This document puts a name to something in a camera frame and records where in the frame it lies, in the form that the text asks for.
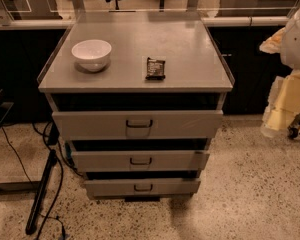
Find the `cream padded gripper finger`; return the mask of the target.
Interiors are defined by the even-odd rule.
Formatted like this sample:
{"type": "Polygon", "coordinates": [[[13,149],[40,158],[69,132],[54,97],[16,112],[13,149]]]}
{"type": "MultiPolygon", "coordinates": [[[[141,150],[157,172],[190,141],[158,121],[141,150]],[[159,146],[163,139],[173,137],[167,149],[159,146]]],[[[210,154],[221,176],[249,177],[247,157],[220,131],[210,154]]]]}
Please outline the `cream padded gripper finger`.
{"type": "Polygon", "coordinates": [[[259,50],[268,54],[278,53],[281,63],[291,69],[288,76],[277,76],[270,89],[261,131],[271,137],[288,131],[300,114],[300,31],[283,27],[263,41],[259,50]]]}

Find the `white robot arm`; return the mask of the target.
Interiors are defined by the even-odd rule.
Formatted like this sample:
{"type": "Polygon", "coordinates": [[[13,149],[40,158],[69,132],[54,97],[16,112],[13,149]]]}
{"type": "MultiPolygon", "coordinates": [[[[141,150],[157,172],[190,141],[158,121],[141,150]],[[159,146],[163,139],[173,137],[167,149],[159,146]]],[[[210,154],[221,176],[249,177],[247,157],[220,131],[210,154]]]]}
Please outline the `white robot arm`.
{"type": "Polygon", "coordinates": [[[274,137],[288,131],[300,114],[300,8],[287,24],[263,41],[259,50],[280,55],[281,63],[291,69],[286,77],[276,77],[268,96],[261,132],[274,137]]]}

